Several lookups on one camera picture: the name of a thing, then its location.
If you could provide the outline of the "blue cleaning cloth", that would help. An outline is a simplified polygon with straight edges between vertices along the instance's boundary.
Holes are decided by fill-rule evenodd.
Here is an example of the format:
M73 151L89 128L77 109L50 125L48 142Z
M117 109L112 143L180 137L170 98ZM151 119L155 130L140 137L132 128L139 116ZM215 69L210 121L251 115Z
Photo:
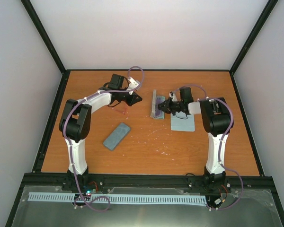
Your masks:
M186 115L183 112L170 116L170 125L172 131L195 131L195 118L193 115Z

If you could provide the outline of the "blue-grey glasses case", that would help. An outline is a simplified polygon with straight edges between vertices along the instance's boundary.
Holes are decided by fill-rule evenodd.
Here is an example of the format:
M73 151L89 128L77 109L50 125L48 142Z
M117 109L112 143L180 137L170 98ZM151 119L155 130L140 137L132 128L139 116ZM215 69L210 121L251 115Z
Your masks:
M103 145L110 151L113 151L120 142L128 135L131 128L125 123L120 123L104 140Z

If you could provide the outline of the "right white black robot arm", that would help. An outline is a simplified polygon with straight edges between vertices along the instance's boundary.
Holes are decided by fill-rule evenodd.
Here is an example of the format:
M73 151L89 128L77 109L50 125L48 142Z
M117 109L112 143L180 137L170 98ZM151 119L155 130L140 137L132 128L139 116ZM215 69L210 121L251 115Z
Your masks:
M184 113L186 116L200 114L204 130L208 134L208 159L204 167L203 187L208 189L225 182L224 165L226 140L234 125L233 114L224 97L205 98L195 101L191 87L181 87L180 100L174 91L167 100L156 102L158 111L175 116Z

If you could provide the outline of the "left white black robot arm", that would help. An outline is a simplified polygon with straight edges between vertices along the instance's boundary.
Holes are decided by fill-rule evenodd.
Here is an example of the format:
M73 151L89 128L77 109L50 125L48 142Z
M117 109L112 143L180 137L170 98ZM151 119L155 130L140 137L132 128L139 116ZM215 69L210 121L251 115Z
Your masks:
M141 85L141 82L130 76L113 74L111 80L94 94L79 100L69 99L66 101L59 130L68 147L69 167L67 173L73 176L72 184L78 190L85 190L89 185L85 139L90 131L92 114L115 101L125 102L128 106L142 101L142 98L136 93Z

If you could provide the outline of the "grey green-lined glasses case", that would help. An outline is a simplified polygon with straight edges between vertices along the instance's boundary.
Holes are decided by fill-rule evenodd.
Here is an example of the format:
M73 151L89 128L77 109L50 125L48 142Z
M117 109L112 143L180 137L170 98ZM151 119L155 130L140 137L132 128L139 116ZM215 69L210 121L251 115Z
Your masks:
M164 112L159 110L158 105L165 101L165 97L157 95L157 90L153 90L152 95L152 106L150 117L155 120L163 120L165 118Z

